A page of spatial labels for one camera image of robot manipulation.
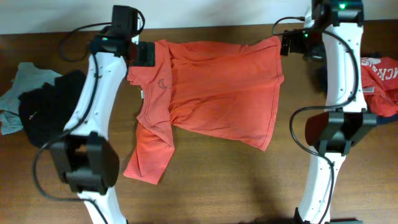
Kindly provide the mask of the orange t-shirt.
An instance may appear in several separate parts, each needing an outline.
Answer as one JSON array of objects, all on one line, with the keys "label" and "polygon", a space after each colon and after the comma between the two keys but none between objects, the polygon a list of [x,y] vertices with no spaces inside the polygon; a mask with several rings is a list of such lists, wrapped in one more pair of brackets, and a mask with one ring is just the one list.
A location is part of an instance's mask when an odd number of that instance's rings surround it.
[{"label": "orange t-shirt", "polygon": [[158,184],[174,154],[174,126],[265,151],[284,81],[280,47],[277,37],[253,45],[157,41],[154,66],[133,66],[127,76],[143,104],[124,176]]}]

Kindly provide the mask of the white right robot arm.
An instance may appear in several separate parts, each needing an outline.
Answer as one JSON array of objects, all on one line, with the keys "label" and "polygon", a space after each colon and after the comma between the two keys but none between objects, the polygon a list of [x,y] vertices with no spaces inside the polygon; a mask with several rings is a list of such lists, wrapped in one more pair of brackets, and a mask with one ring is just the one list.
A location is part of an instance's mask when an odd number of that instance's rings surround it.
[{"label": "white right robot arm", "polygon": [[305,124],[305,143],[295,143],[310,154],[310,166],[303,198],[292,223],[331,223],[330,208],[338,173],[351,148],[377,125],[377,116],[368,110],[361,84],[361,40],[364,25],[363,2],[312,1],[303,28],[286,30],[281,54],[290,52],[310,58],[324,58],[327,68],[326,103],[296,110],[318,110]]}]

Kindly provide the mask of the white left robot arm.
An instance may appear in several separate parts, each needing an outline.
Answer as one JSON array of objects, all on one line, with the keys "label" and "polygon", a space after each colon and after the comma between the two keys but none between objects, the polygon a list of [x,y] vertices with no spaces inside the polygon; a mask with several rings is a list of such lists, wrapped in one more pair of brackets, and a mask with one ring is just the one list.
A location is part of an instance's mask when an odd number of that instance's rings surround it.
[{"label": "white left robot arm", "polygon": [[93,223],[127,223],[116,195],[119,157],[109,143],[109,119],[129,67],[155,65],[155,45],[97,35],[89,51],[78,103],[63,133],[46,148],[60,180],[85,203]]}]

